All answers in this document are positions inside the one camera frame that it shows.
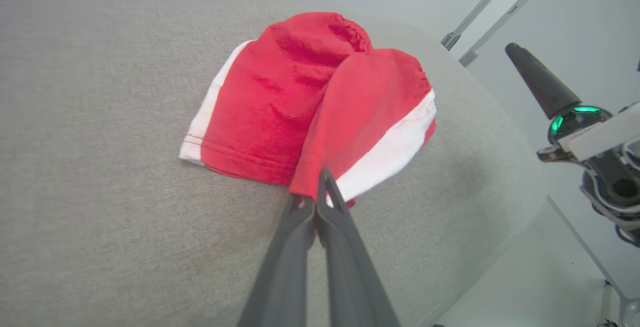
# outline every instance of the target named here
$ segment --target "gray wall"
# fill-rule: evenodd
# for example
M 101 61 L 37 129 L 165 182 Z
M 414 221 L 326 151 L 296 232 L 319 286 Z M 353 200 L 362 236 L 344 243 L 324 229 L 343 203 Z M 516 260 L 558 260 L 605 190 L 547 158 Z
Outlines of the gray wall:
M 480 49 L 468 69 L 489 90 L 533 150 L 546 147 L 549 121 L 505 54 L 529 49 L 585 104 L 617 113 L 640 100 L 640 0 L 530 0 Z M 578 190 L 582 170 L 542 168 L 550 195 L 627 298 L 640 298 L 640 250 L 618 240 Z

